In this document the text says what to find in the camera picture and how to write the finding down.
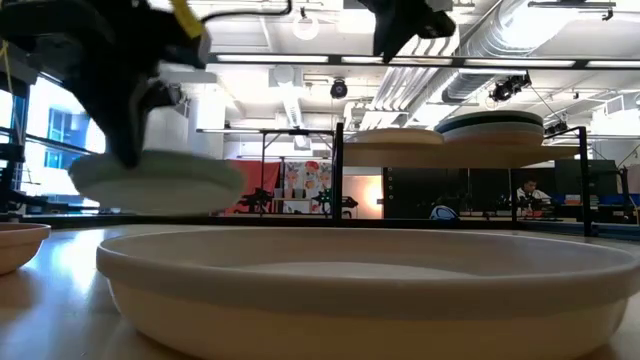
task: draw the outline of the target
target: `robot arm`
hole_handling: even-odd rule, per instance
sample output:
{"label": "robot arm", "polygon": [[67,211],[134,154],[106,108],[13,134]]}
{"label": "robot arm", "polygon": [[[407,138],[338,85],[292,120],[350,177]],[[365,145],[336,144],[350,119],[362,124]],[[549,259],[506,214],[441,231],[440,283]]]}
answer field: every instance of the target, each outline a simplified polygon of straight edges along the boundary
{"label": "robot arm", "polygon": [[[450,36],[455,24],[424,0],[359,0],[376,14],[374,54],[389,62],[414,35]],[[282,16],[232,11],[196,19],[186,0],[171,0],[174,13],[152,9],[147,0],[4,0],[0,37],[29,54],[36,69],[62,81],[107,138],[126,167],[140,161],[146,119],[159,106],[182,98],[158,79],[167,61],[204,69],[211,47],[204,22],[220,16]]]}

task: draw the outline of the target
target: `wooden table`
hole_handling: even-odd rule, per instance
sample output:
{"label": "wooden table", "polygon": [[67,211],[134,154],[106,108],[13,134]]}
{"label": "wooden table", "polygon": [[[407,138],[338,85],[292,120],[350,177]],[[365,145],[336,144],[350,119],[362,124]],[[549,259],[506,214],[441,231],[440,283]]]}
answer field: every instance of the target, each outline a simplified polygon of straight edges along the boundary
{"label": "wooden table", "polygon": [[[177,228],[136,225],[54,233],[32,261],[15,273],[0,276],[0,359],[192,359],[136,333],[118,314],[106,280],[95,268],[96,246],[103,239]],[[576,237],[500,232],[584,241]],[[596,243],[640,256],[640,246],[612,241]],[[640,296],[635,296],[611,343],[580,360],[640,359],[639,339]]]}

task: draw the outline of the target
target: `yellow tag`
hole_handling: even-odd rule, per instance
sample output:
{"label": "yellow tag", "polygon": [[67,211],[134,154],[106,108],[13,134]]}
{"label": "yellow tag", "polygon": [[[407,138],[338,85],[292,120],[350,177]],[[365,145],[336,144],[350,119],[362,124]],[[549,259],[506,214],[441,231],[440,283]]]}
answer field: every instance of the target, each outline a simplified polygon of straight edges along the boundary
{"label": "yellow tag", "polygon": [[204,32],[204,26],[196,19],[186,0],[171,0],[173,15],[190,38],[196,38]]}

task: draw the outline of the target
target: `white plate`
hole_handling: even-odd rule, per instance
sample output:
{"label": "white plate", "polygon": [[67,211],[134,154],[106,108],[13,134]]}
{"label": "white plate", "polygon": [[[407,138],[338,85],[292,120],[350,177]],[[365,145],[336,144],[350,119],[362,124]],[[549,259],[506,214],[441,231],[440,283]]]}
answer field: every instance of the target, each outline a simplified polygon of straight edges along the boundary
{"label": "white plate", "polygon": [[69,175],[80,194],[116,207],[151,214],[195,214],[234,205],[244,190],[240,171],[227,161],[186,153],[145,150],[125,169],[109,154],[77,159]]}
{"label": "white plate", "polygon": [[347,139],[354,143],[442,144],[444,138],[435,131],[420,129],[375,129],[359,131]]}
{"label": "white plate", "polygon": [[616,249],[511,235],[242,229],[104,241],[147,336],[204,359],[574,359],[639,287]]}

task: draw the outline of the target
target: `monitor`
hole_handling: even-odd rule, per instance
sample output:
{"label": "monitor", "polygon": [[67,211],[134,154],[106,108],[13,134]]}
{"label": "monitor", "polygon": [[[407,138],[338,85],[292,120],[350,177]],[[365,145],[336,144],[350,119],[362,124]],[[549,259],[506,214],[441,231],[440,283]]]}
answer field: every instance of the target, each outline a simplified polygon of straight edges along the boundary
{"label": "monitor", "polygon": [[[582,194],[580,160],[556,160],[556,188],[559,194]],[[613,160],[589,160],[591,195],[618,194],[618,168]]]}

